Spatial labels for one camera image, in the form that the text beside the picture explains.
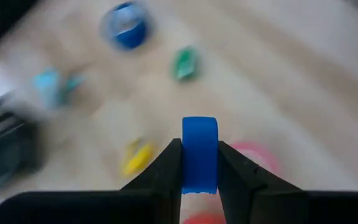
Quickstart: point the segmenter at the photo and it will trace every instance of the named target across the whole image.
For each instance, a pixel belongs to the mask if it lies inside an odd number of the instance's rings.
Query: red object
[[[183,224],[226,224],[226,220],[223,215],[199,213],[186,219]]]

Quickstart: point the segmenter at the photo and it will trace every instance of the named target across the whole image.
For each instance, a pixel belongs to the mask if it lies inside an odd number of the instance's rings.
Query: green toy piece
[[[173,66],[176,79],[184,80],[196,75],[197,54],[194,47],[185,47],[177,53]]]

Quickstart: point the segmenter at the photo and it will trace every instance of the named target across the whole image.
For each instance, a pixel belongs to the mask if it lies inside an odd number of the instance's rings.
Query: light wood floor
[[[119,173],[124,146],[145,136],[162,150],[193,115],[217,118],[227,143],[265,146],[282,178],[301,188],[358,190],[358,75],[240,0],[222,2],[143,1],[154,33],[133,52],[100,36],[100,19],[118,0],[50,0],[34,9],[0,45],[0,82],[47,124],[48,158],[0,190],[0,202],[26,190],[119,189],[129,181]],[[178,83],[170,66],[186,45],[199,50],[201,74]],[[47,67],[85,77],[69,107],[46,109],[33,89],[31,78]],[[186,215],[206,206],[191,197],[183,199]]]

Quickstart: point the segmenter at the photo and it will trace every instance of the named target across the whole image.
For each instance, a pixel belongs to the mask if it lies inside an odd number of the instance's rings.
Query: blue ring
[[[182,193],[216,194],[218,123],[215,118],[187,117],[182,126]]]
[[[135,6],[140,10],[140,14],[136,15],[137,24],[124,32],[116,29],[116,24],[119,23],[120,18],[117,17],[117,11],[126,7]],[[110,42],[115,42],[118,46],[126,50],[132,50],[143,44],[147,38],[148,26],[145,18],[144,10],[134,2],[122,3],[112,10],[110,10],[103,19],[103,29],[106,31],[105,36]]]

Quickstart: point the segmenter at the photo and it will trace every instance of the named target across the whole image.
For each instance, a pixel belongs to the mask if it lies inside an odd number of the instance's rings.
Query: yellow toy piece
[[[153,157],[154,145],[143,139],[136,139],[127,147],[127,156],[122,169],[124,176],[143,171]]]

